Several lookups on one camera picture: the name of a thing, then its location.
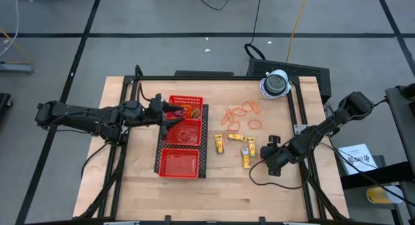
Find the white cable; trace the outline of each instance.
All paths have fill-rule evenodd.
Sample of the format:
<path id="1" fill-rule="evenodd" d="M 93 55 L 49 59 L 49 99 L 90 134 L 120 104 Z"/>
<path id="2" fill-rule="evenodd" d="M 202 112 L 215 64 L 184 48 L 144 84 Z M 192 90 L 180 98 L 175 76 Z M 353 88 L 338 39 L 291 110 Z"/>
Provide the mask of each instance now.
<path id="1" fill-rule="evenodd" d="M 7 52 L 10 46 L 13 44 L 14 40 L 16 40 L 16 37 L 18 36 L 18 32 L 19 32 L 19 3 L 18 3 L 18 0 L 16 0 L 16 32 L 14 33 L 13 40 L 10 41 L 10 43 L 5 48 L 5 50 L 3 50 L 3 52 L 0 53 L 0 57 L 3 56 Z"/>

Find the yellow package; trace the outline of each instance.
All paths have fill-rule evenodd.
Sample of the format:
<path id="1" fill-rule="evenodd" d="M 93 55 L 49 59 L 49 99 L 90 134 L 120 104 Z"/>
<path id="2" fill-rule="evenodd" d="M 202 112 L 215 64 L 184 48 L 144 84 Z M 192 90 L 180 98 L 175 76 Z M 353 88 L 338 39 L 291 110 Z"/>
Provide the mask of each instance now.
<path id="1" fill-rule="evenodd" d="M 254 137 L 247 137 L 247 140 L 248 140 L 249 156 L 250 157 L 257 156 L 257 150 L 255 148 Z"/>
<path id="2" fill-rule="evenodd" d="M 242 148 L 241 152 L 242 152 L 243 167 L 245 169 L 251 168 L 251 163 L 249 161 L 249 150 L 248 150 L 248 148 Z"/>
<path id="3" fill-rule="evenodd" d="M 240 134 L 229 134 L 228 137 L 233 140 L 243 141 L 246 142 L 246 135 Z"/>
<path id="4" fill-rule="evenodd" d="M 215 134 L 216 151 L 218 154 L 224 152 L 222 134 Z"/>

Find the concrete floor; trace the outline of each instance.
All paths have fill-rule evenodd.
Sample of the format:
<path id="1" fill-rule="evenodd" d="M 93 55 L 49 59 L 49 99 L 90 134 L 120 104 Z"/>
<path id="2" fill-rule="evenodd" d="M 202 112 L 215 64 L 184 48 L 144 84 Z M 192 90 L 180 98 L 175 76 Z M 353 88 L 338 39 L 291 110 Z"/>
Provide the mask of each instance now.
<path id="1" fill-rule="evenodd" d="M 206 0 L 220 6 L 223 0 Z M 413 0 L 386 0 L 402 33 L 415 32 Z M 82 33 L 94 0 L 19 0 L 20 32 Z M 262 0 L 257 32 L 291 32 L 302 0 Z M 257 0 L 230 0 L 217 12 L 195 0 L 102 0 L 91 32 L 251 32 Z M 14 32 L 14 0 L 0 0 L 0 28 Z M 309 0 L 298 32 L 393 33 L 379 0 Z M 145 75 L 173 75 L 176 70 L 233 71 L 245 75 L 250 38 L 89 38 L 68 104 L 98 106 L 107 76 L 131 75 L 139 64 Z M 80 38 L 18 38 L 34 60 L 32 75 L 0 74 L 0 92 L 14 107 L 0 126 L 0 224 L 16 221 L 43 147 L 46 131 L 33 121 L 39 102 L 58 100 Z M 405 39 L 415 53 L 415 39 Z M 256 38 L 267 59 L 284 61 L 289 38 Z M 296 38 L 290 63 L 330 68 L 334 107 L 351 91 L 373 101 L 384 90 L 414 82 L 414 74 L 396 38 Z M 23 60 L 12 48 L 2 61 Z M 350 123 L 333 138 L 338 147 L 366 143 L 387 164 L 406 160 L 386 105 Z M 90 137 L 56 135 L 26 222 L 70 219 L 80 183 L 80 168 Z M 389 212 L 350 207 L 352 218 L 392 223 Z"/>

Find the yellow cable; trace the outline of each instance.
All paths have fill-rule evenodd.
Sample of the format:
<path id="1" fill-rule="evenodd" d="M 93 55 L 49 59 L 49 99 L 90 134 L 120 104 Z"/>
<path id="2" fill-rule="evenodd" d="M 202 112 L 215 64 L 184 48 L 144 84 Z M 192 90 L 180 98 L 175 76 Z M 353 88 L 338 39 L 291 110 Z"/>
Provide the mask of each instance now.
<path id="1" fill-rule="evenodd" d="M 297 25 L 300 22 L 301 15 L 303 15 L 305 4 L 307 4 L 307 1 L 308 0 L 303 1 L 303 5 L 301 6 L 301 10 L 298 13 L 296 24 L 294 25 L 294 28 L 293 28 L 292 33 L 291 33 L 290 47 L 288 48 L 287 59 L 285 60 L 285 63 L 287 63 L 288 59 L 290 58 L 292 41 L 294 40 L 294 35 L 296 33 Z"/>
<path id="2" fill-rule="evenodd" d="M 15 41 L 13 41 L 13 39 L 3 30 L 0 28 L 0 31 L 7 37 L 7 39 L 9 41 L 11 41 L 19 50 L 21 53 L 23 53 L 23 55 L 25 55 L 27 62 L 6 62 L 8 64 L 30 64 L 30 56 L 25 52 L 25 50 L 23 50 L 22 47 L 20 47 L 20 45 L 18 43 L 16 43 Z"/>

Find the red tray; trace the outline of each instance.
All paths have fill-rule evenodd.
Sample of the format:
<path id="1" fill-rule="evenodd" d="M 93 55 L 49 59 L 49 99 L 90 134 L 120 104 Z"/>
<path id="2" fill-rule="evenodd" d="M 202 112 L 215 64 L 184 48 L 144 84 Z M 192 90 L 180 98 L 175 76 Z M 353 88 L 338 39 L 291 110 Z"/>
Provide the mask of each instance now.
<path id="1" fill-rule="evenodd" d="M 181 96 L 181 95 L 171 95 L 169 97 L 169 104 L 182 106 L 188 105 L 191 107 L 192 110 L 199 109 L 200 115 L 197 120 L 202 120 L 202 108 L 203 108 L 203 98 L 202 97 L 192 97 L 192 96 Z M 179 118 L 175 116 L 172 112 L 167 114 L 168 119 Z"/>
<path id="2" fill-rule="evenodd" d="M 200 146 L 202 121 L 185 119 L 167 132 L 167 144 Z"/>
<path id="3" fill-rule="evenodd" d="M 158 175 L 164 178 L 198 178 L 199 150 L 162 149 Z"/>

